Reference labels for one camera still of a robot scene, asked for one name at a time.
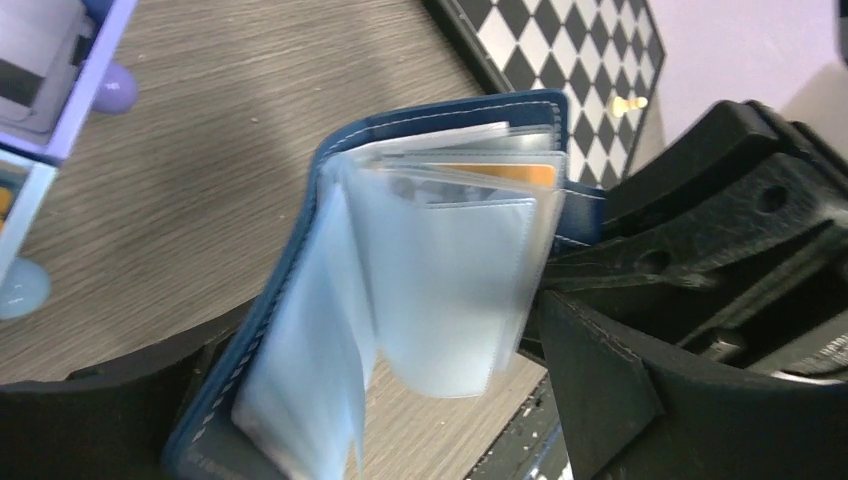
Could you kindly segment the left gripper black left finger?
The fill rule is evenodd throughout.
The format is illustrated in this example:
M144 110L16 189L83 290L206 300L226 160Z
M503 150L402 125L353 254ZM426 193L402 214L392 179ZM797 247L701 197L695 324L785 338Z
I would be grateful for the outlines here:
M62 381L2 385L1 480L163 478L166 440L249 308Z

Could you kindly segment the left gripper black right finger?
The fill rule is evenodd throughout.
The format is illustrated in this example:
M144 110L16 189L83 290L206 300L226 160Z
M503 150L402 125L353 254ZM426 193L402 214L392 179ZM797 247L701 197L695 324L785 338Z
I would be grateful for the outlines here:
M543 351L578 479L843 479L847 388L719 364L547 291Z

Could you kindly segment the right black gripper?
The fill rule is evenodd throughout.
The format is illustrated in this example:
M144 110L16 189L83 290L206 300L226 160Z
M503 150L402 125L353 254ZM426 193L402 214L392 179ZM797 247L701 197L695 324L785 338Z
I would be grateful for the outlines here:
M847 380L847 161L810 126L722 101L615 188L602 242L553 259L519 351L569 317L678 368Z

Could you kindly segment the blue card holder wallet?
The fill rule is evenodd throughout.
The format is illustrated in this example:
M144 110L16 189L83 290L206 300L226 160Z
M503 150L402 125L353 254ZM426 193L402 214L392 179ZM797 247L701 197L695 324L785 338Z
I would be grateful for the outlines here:
M378 358L411 390L482 394L549 256L598 242L569 178L568 100L531 90L395 110L316 150L264 291L163 450L178 479L340 479L364 449ZM546 164L555 187L446 168Z

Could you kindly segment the blue three-compartment organizer tray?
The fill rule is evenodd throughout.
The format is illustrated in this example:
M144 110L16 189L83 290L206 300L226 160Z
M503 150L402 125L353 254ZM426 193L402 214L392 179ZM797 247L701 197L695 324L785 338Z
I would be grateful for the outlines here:
M27 315L51 282L19 256L60 168L92 112L122 114L139 89L113 57L134 0L1 4L1 317Z

